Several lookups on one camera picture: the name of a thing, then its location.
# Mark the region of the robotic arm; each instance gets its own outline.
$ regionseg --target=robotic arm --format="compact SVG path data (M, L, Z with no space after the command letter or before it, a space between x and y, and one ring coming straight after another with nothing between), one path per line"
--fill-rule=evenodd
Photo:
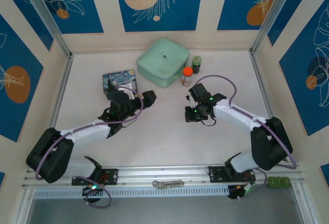
M221 94L212 96L203 84L197 84L189 89L186 98L191 104L185 107L186 122L199 122L207 120L210 116L212 119L223 119L250 133L251 152L239 153L225 162L225 171L230 178L259 167L270 170L287 156L282 146L261 123L270 127L288 151L293 152L283 124L278 118L265 119L253 115L230 103L230 100Z
M63 176L82 176L97 181L101 177L101 165L90 157L87 160L70 160L72 152L76 149L90 144L96 140L106 139L120 131L122 121L135 115L141 109L140 99L131 91L118 89L117 95L111 101L110 108L104 110L103 114L90 124L71 129L56 130L49 128L41 135L35 147L26 159L26 163L37 171L42 158L50 147L65 134L70 135L63 138L50 152L39 171L39 175L48 183L53 183ZM152 90L142 94L143 109L152 106L156 96Z

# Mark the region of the wall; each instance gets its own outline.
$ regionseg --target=wall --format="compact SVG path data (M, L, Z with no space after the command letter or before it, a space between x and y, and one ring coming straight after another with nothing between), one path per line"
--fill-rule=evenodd
M73 51L146 49L162 36L189 48L249 48L257 34L257 30L217 31L224 0L200 1L195 31L125 32L118 0L95 3L104 33L64 35Z
M146 49L162 36L189 48L250 48L272 0L44 1L71 51L95 51Z
M46 48L13 0L0 0L0 15L43 66L43 68L41 67L43 70L39 82L37 81L38 85L36 86L34 96L30 93L32 100L17 141L0 136L0 172L5 173L5 178L0 188L0 223L7 223L17 198L16 194L19 192L26 174L27 165L25 164L25 159L38 137L47 128L67 60L60 52L56 43L52 45L50 51ZM17 45L12 45L12 58L10 60L14 62L18 57L21 57L20 48ZM3 61L4 59L5 55L0 54L0 64L4 65L7 63ZM7 92L5 88L0 91L1 94ZM4 102L7 102L8 97L5 95L1 96L2 109L11 108L3 105ZM14 118L14 116L1 117L1 123L7 124L8 128L11 129L13 126L16 126L16 123L13 123Z
M329 143L327 139L329 127L327 126L319 131L310 131L307 129L307 126L304 126L300 114L302 114L303 111L313 110L314 103L309 101L309 95L311 94L302 94L301 97L292 95L291 93L294 93L294 85L287 84L287 80L290 78L289 74L291 73L285 71L284 75L282 71L285 69L283 61L285 61L286 56L289 55L293 58L295 66L291 68L291 72L295 74L292 83L298 84L299 77L302 76L300 84L304 87L303 91L310 91L305 85L308 76L307 67L305 67L303 71L299 69L300 65L305 61L309 62L311 60L308 58L306 51L308 48L314 47L314 36L310 35L305 38L301 43L302 46L298 48L298 50L296 50L296 43L294 42L300 41L300 38L297 39L297 37L324 1L325 0L302 0L274 45L272 46L269 39L266 39L260 50L256 53L256 57L265 80L265 87L269 94L274 115L280 118L285 125L288 136L293 144L294 157L301 163L305 180L316 202L317 210L322 218L322 223L327 223L327 221L324 221L329 219L329 188L322 176L320 166L329 162ZM297 109L296 103L299 102L304 102L304 108L298 106ZM319 117L326 117L327 112L327 108L324 108Z

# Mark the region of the mint green storage box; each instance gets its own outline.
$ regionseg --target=mint green storage box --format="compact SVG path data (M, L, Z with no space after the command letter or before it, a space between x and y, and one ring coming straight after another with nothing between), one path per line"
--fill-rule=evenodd
M144 78L167 88L182 75L190 52L166 38L158 39L137 60L137 70Z

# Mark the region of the small bottle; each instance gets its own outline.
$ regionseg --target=small bottle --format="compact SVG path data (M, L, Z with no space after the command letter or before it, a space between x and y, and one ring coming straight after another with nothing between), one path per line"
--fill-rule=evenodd
M181 78L181 84L184 86L189 86L191 84L191 77L193 75L192 67L184 67L183 76Z
M201 57L200 56L194 56L192 60L192 69L193 69L193 74L197 74L200 71L200 66L201 66Z

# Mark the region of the white floor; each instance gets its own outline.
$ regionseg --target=white floor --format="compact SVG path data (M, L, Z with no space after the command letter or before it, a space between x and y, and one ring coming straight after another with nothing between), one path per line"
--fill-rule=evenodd
M81 126L100 116L110 102L103 94L104 73L135 69L142 51L103 54L77 54L68 78L56 129ZM233 102L254 114L267 117L265 104L247 51L190 50L202 57L200 73L192 84L208 74L221 74L237 85ZM157 100L145 109L136 122L115 136L80 148L72 157L91 156L103 166L160 166L224 163L236 153L250 148L250 134L225 121L206 127L186 123L184 107L189 87L180 79L162 89L136 71L140 93L154 90ZM203 81L213 95L230 97L233 87L219 78Z

